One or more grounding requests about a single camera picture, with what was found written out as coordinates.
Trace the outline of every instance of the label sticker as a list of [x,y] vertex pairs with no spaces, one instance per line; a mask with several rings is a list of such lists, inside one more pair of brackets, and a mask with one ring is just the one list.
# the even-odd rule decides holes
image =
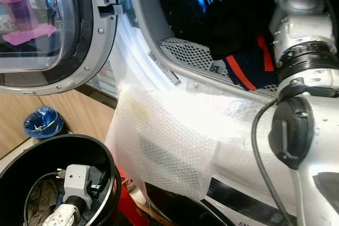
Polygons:
[[178,86],[181,84],[181,80],[178,78],[178,76],[176,76],[174,72],[164,66],[153,54],[153,52],[150,51],[148,55],[152,58],[152,60],[160,68],[160,70],[166,75],[166,77],[174,84],[174,86]]

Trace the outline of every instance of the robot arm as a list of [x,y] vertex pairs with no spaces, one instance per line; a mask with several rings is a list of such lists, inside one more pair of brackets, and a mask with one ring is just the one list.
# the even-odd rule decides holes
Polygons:
[[339,225],[339,63],[324,0],[278,0],[270,25],[279,72],[269,136],[291,169],[298,225]]

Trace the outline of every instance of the red object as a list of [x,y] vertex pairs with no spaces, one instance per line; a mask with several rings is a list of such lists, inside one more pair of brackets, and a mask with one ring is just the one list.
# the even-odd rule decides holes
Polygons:
[[265,37],[261,34],[257,38],[258,45],[264,51],[264,63],[265,63],[265,71],[274,71],[274,66],[272,63],[272,55],[267,48]]
[[230,55],[226,57],[226,61],[228,62],[229,66],[232,68],[234,74],[238,77],[238,79],[250,90],[255,90],[256,87],[248,80],[246,75],[243,73],[242,69],[238,65],[237,61]]
[[[123,170],[119,169],[120,175],[123,176]],[[131,195],[127,192],[126,187],[122,186],[121,196],[118,204],[118,211],[123,213],[126,218],[134,226],[148,226],[149,221],[137,207],[137,204],[132,199]]]

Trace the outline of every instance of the washing machine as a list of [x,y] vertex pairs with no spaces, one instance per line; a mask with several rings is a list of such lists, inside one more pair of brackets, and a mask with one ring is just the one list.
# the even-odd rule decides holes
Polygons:
[[[254,91],[235,85],[203,43],[201,21],[208,6],[219,1],[0,0],[0,92],[62,93],[88,82],[109,59],[120,87],[226,92],[268,102],[276,97],[276,84]],[[242,171],[247,156],[239,153],[230,167],[217,165],[203,200],[173,199],[175,194],[152,185],[148,185],[149,197],[165,215],[166,211],[175,214],[175,204],[183,198],[183,204],[198,204],[202,209],[192,215],[203,217],[208,211],[221,223],[216,225],[283,225],[259,171]],[[275,158],[269,152],[267,156]],[[278,191],[295,220],[289,172],[278,160],[271,170],[286,179]]]

